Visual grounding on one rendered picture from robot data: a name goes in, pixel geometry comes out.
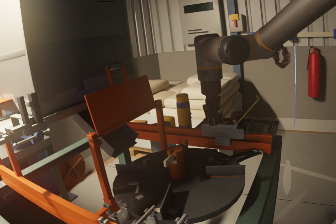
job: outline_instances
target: fire extinguisher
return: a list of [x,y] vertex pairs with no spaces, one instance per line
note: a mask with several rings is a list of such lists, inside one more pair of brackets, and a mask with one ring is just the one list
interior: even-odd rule
[[318,98],[320,96],[320,83],[321,83],[321,57],[316,52],[316,47],[313,47],[313,52],[308,56],[308,96]]

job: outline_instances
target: robot end effector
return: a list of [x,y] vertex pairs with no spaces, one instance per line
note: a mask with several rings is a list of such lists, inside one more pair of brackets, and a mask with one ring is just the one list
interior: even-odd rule
[[218,121],[222,63],[240,65],[245,61],[271,58],[283,43],[335,5],[336,0],[292,0],[252,35],[195,37],[197,74],[202,94],[206,96],[203,108],[209,125],[216,125]]

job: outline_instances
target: gray workpiece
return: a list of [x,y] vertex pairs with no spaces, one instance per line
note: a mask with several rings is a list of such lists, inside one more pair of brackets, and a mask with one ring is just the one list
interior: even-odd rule
[[[173,194],[168,207],[176,210],[177,213],[166,214],[163,216],[164,220],[157,222],[176,224],[175,219],[186,213],[190,222],[196,223],[215,217],[230,208],[244,189],[244,176],[206,177],[206,166],[239,165],[237,161],[230,158],[224,161],[223,159],[229,156],[221,152],[209,149],[188,149],[184,156],[185,178],[181,181],[170,179],[169,168],[163,166],[163,160],[166,157],[167,152],[161,151],[132,162],[132,166],[150,168],[151,176],[118,174],[113,183],[116,201],[122,199],[129,202],[132,214],[142,216],[143,211],[153,204],[160,206],[169,183],[172,183]],[[209,157],[214,158],[212,162],[209,162]],[[149,159],[146,161],[147,166],[142,165],[144,159]],[[143,198],[136,199],[138,194],[135,194],[134,186],[128,186],[129,182],[139,183],[138,193],[143,195]]]

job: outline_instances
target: stacked sacks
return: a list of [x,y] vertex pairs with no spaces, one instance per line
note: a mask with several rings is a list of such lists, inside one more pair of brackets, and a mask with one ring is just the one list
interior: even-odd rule
[[[223,115],[233,110],[233,102],[239,96],[239,76],[237,73],[223,73],[221,80],[222,92],[220,96],[220,108],[223,110]],[[197,74],[191,76],[187,80],[189,86],[183,88],[180,92],[173,94],[164,101],[164,114],[176,113],[176,95],[186,93],[189,96],[191,117],[195,119],[204,119],[205,114],[203,105],[205,104],[205,95],[201,93],[201,82],[197,78]]]

